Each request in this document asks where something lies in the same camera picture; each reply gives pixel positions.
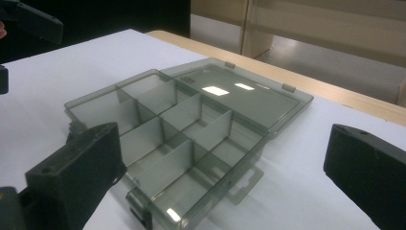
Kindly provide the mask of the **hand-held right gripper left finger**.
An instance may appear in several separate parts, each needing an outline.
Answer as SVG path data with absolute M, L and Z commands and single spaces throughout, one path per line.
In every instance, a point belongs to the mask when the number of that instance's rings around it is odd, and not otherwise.
M 30 230 L 82 230 L 124 175 L 118 125 L 94 126 L 26 172 Z

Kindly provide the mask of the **white board sheet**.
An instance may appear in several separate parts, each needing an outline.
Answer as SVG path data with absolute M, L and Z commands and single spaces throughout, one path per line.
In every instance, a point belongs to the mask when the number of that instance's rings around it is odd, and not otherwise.
M 263 177 L 248 196 L 237 205 L 223 199 L 200 230 L 373 230 L 324 173 L 328 137 L 344 124 L 406 150 L 406 108 L 164 31 L 126 30 L 10 62 L 10 90 L 0 96 L 0 187 L 23 189 L 26 172 L 65 143 L 67 102 L 152 68 L 208 57 L 294 85 L 313 102 L 267 144 Z

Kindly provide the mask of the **black curtain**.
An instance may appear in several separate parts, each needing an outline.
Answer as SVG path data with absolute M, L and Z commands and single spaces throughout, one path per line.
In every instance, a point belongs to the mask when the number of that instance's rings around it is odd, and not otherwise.
M 164 30 L 188 37 L 191 34 L 191 0 L 21 0 L 59 19 L 62 42 L 55 44 L 5 24 L 0 38 L 0 63 L 10 62 L 103 35 L 132 29 L 141 33 Z

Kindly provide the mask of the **transparent grey compartment box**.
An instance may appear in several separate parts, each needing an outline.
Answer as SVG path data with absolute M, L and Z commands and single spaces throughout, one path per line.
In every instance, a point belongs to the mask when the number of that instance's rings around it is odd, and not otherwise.
M 243 177 L 246 196 L 262 176 L 255 164 L 312 102 L 286 83 L 206 58 L 152 69 L 65 105 L 70 129 L 115 122 L 126 166 L 126 200 L 152 230 L 192 230 Z

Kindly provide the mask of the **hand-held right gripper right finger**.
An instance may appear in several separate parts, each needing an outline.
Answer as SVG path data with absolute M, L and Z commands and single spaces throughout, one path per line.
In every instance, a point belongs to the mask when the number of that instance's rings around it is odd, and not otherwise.
M 406 230 L 405 150 L 334 124 L 324 172 L 381 230 Z

